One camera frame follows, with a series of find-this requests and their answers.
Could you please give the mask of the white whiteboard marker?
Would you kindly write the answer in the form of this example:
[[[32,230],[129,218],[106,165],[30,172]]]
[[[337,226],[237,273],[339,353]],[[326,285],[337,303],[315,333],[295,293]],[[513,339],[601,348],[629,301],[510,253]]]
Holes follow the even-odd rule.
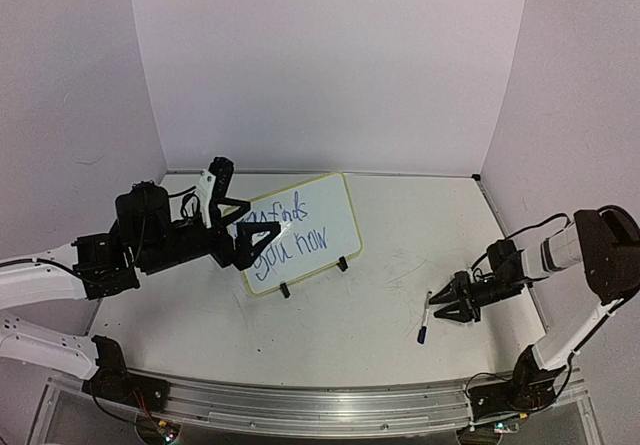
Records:
[[[424,309],[423,309],[423,314],[422,314],[422,320],[421,320],[421,327],[420,327],[420,331],[426,330],[428,327],[428,317],[429,317],[429,313],[430,313],[430,300],[431,300],[431,296],[432,296],[432,291],[429,290],[426,293],[426,297],[425,297],[425,302],[424,302]]]

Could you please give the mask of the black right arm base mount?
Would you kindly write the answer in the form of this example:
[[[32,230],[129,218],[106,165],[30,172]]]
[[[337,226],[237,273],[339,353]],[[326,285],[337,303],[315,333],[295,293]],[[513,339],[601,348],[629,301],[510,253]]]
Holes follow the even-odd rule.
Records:
[[[569,383],[574,356],[571,351],[562,366],[547,369],[536,361],[534,347],[527,347],[508,380],[465,389],[472,421],[478,424],[504,414],[531,415],[550,408]]]

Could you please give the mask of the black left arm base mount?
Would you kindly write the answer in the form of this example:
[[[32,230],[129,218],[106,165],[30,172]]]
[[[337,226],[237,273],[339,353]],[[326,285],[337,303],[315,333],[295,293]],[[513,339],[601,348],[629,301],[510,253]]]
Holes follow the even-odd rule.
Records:
[[[97,350],[97,371],[83,381],[83,393],[153,413],[164,409],[168,381],[131,372],[117,341],[95,335],[91,342]]]

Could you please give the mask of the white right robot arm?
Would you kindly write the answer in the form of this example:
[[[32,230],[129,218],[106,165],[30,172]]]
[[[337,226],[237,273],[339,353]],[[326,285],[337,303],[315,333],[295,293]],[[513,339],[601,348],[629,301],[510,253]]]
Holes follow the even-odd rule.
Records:
[[[623,208],[606,205],[578,210],[572,216],[558,213],[521,231],[559,218],[565,226],[538,244],[519,249],[514,241],[518,234],[513,233],[489,245],[469,269],[456,272],[429,298],[428,304],[438,308],[433,316],[478,322],[483,307],[580,266],[595,304],[529,346],[516,366],[545,372],[568,367],[605,320],[639,293],[639,225]]]

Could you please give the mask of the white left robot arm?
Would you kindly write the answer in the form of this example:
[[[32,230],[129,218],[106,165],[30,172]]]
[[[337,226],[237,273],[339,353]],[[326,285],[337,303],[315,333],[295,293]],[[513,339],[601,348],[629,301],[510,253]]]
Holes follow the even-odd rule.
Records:
[[[249,202],[228,197],[226,184],[185,193],[196,201],[175,219],[173,194],[152,181],[133,185],[115,200],[116,220],[106,233],[1,264],[1,355],[95,380],[116,402],[131,398],[133,376],[117,341],[68,335],[24,321],[12,309],[52,300],[98,300],[140,286],[142,275],[210,256],[220,267],[243,271],[280,234],[277,221],[245,223]]]

